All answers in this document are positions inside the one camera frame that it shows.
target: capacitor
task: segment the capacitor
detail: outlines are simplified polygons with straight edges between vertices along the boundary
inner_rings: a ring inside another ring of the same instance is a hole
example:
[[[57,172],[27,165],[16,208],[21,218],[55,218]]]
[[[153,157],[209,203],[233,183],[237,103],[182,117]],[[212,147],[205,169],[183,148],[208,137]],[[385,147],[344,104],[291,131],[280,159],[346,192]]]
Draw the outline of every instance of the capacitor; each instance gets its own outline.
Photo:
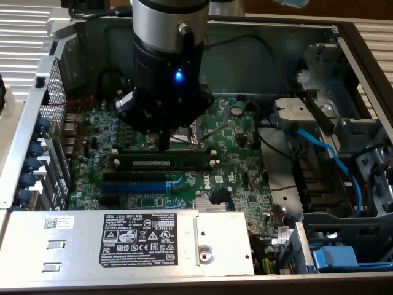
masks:
[[[244,114],[244,111],[241,107],[239,106],[233,106],[231,108],[231,116],[234,118],[241,118]]]
[[[83,144],[84,144],[84,157],[85,157],[86,159],[88,159],[88,158],[90,158],[90,156],[89,156],[89,154],[88,154],[88,144],[87,144],[87,141],[84,141]]]
[[[93,159],[93,164],[94,164],[94,166],[98,166],[99,165],[99,158],[94,158]]]
[[[95,136],[91,139],[91,148],[98,149],[98,138]]]
[[[264,213],[263,215],[265,216],[263,220],[265,222],[268,222],[270,220],[270,213],[266,213],[266,214]]]

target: blue cable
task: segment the blue cable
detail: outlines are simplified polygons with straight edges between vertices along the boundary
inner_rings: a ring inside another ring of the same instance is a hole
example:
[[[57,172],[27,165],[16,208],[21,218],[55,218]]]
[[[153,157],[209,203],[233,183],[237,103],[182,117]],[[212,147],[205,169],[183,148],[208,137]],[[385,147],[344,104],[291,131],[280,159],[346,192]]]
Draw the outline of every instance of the blue cable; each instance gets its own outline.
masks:
[[[345,167],[344,163],[334,153],[334,149],[333,149],[333,147],[331,145],[329,145],[327,143],[320,142],[313,135],[309,134],[304,129],[298,129],[297,130],[297,134],[301,135],[302,137],[306,138],[307,140],[311,141],[313,144],[315,144],[317,146],[322,146],[322,147],[325,147],[326,149],[328,149],[333,154],[334,160],[335,160],[338,168],[340,168],[345,173],[345,175],[349,177],[348,168]],[[357,197],[359,199],[358,206],[357,206],[357,211],[356,211],[356,216],[359,216],[360,215],[360,209],[362,208],[362,193],[360,191],[359,184],[357,183],[357,180],[355,179],[355,177],[353,177],[353,180],[354,180],[355,189],[356,189],[356,192],[357,192]]]

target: circuit board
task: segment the circuit board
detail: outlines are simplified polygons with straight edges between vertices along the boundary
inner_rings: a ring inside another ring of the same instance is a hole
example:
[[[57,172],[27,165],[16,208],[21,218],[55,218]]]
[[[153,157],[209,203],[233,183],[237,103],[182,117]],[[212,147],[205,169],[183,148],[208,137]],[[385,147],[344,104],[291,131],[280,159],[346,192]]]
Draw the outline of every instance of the circuit board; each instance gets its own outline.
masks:
[[[232,108],[236,108],[235,116],[232,114]],[[120,191],[111,194],[103,192],[106,173],[117,172],[118,175],[128,173],[119,171],[119,167],[114,165],[114,155],[119,151],[124,154],[150,152],[156,148],[155,142],[153,138],[133,131],[131,127],[118,120],[114,110],[105,102],[85,111],[87,126],[84,126],[84,129],[88,129],[87,141],[90,147],[94,145],[95,147],[89,149],[88,157],[86,151],[77,151],[78,154],[74,156],[78,160],[74,160],[72,165],[73,185],[68,209],[202,210],[198,200],[208,201],[215,191],[225,188],[231,193],[235,211],[245,213],[251,231],[275,234],[273,223],[265,218],[270,212],[271,194],[268,191],[268,184],[262,180],[264,165],[260,145],[253,146],[254,117],[253,113],[245,111],[244,108],[244,103],[237,102],[234,98],[216,99],[208,112],[192,125],[193,130],[190,129],[192,132],[189,132],[189,134],[196,133],[194,136],[203,140],[194,145],[181,140],[171,140],[171,151],[182,152],[177,157],[183,159],[183,162],[187,161],[188,153],[198,152],[206,155],[207,151],[207,169],[176,171],[174,168],[165,171],[166,186],[168,188],[169,185],[169,189],[164,192]],[[186,134],[187,132],[176,138],[187,138]],[[144,161],[165,165],[164,161],[148,161],[145,158],[138,162]],[[134,168],[146,178],[157,174],[156,171],[145,171],[144,165],[139,167],[140,171],[138,167]],[[216,208],[225,210],[225,204],[216,205]],[[209,206],[207,210],[214,210],[214,205]]]

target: green motherboard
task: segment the green motherboard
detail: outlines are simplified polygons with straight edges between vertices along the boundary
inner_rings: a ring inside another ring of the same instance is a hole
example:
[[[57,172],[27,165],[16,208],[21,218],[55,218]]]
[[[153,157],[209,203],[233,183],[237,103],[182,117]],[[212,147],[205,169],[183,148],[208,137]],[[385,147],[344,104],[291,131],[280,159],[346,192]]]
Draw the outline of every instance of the green motherboard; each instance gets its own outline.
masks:
[[[84,112],[83,128],[89,149],[77,151],[74,157],[78,160],[72,165],[69,210],[201,210],[214,192],[225,188],[235,211],[245,213],[251,231],[277,233],[267,218],[271,193],[262,178],[264,164],[260,142],[253,135],[254,116],[245,111],[243,102],[216,99],[205,115],[184,128],[183,135],[174,136],[165,155],[157,155],[155,140],[118,120],[105,102]],[[192,136],[193,143],[184,142]],[[137,190],[114,189],[127,185],[128,175],[138,175],[132,183]],[[162,175],[164,184],[158,179]],[[206,210],[215,208],[225,210],[225,204],[210,204]]]

